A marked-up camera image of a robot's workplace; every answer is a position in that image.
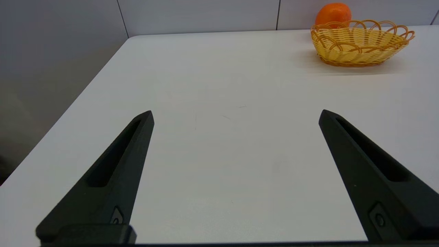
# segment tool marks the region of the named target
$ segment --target yellow wicker basket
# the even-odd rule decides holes
[[[366,23],[372,22],[370,28]],[[390,24],[382,30],[382,24]],[[373,66],[391,58],[414,38],[414,31],[390,21],[329,22],[313,25],[311,38],[321,60],[334,66]]]

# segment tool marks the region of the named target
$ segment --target white wall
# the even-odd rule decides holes
[[[279,0],[119,0],[130,37],[276,30]]]
[[[355,20],[390,20],[406,26],[430,25],[439,9],[439,0],[281,0],[277,29],[309,29],[319,10],[333,2],[347,4]]]
[[[4,0],[0,21],[1,177],[32,150],[127,34],[116,0]]]

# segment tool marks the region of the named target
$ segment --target wall tile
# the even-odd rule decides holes
[[[130,37],[275,30],[279,0],[119,0]]]
[[[281,0],[278,30],[308,29],[319,10],[333,0]],[[398,25],[429,25],[438,8],[438,0],[340,0],[357,20],[390,20]]]

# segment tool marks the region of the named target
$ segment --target table surface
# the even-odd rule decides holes
[[[35,228],[137,114],[155,128],[138,243],[366,240],[318,126],[336,112],[439,191],[439,26],[386,63],[322,63],[308,30],[128,39],[0,187],[2,246]]]

